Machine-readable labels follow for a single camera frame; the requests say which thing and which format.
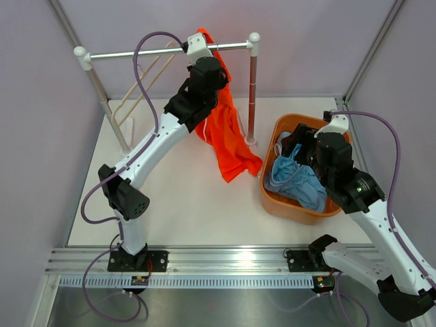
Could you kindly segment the light blue shorts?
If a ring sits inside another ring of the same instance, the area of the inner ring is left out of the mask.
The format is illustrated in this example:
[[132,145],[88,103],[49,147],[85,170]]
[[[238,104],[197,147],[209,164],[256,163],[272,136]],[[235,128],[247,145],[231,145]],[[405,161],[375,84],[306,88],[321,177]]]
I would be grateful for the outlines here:
[[314,171],[296,162],[295,156],[301,144],[297,144],[289,157],[278,155],[263,182],[267,191],[298,201],[305,209],[323,213],[327,193]]

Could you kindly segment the orange shorts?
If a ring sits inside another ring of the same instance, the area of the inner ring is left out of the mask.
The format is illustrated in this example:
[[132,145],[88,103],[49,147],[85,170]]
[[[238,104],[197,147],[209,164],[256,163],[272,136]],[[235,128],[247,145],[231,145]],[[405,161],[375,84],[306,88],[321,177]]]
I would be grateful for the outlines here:
[[218,92],[217,106],[195,128],[195,132],[202,141],[213,147],[225,182],[233,181],[244,171],[253,176],[260,172],[263,161],[245,143],[229,85]]

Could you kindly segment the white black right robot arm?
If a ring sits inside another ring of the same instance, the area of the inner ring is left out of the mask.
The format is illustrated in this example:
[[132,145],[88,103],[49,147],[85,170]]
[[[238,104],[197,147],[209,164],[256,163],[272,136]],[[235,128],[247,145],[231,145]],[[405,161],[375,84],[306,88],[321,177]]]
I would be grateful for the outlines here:
[[331,235],[308,246],[309,264],[333,268],[370,289],[396,320],[408,322],[435,306],[430,266],[424,263],[399,224],[388,216],[388,202],[375,179],[357,169],[352,146],[342,133],[324,132],[298,124],[281,140],[281,154],[310,167],[330,199],[355,221],[377,249],[383,264],[349,250]]

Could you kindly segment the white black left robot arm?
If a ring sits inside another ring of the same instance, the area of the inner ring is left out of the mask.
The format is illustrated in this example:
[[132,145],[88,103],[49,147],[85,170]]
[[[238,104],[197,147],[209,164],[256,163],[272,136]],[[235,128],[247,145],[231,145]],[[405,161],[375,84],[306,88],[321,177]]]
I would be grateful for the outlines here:
[[218,93],[228,84],[228,75],[215,57],[198,59],[188,71],[189,77],[164,106],[157,129],[150,130],[116,166],[102,165],[98,170],[103,194],[122,228],[119,247],[110,254],[111,272],[166,269],[157,261],[159,256],[147,249],[142,216],[150,200],[140,189],[167,152],[210,115],[217,106]]

